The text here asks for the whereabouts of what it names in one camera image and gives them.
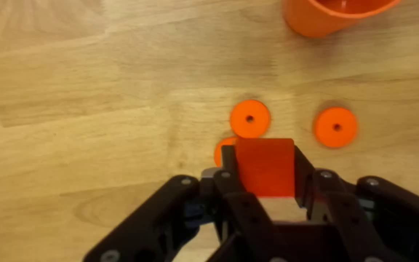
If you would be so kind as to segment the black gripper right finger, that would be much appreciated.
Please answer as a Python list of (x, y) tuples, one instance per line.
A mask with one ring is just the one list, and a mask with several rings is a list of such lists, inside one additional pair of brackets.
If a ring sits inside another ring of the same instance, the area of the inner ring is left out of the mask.
[(349, 183), (298, 147), (294, 176), (308, 220), (297, 237), (306, 262), (419, 262), (419, 195), (380, 176)]

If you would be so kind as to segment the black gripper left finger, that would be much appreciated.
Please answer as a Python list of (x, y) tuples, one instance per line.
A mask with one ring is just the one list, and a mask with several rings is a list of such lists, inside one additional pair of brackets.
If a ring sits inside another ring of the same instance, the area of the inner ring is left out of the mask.
[(221, 167), (207, 169), (199, 179), (170, 177), (83, 262), (172, 262), (208, 222), (220, 240), (208, 262), (269, 262), (276, 252), (269, 217), (242, 185), (236, 147), (223, 150)]

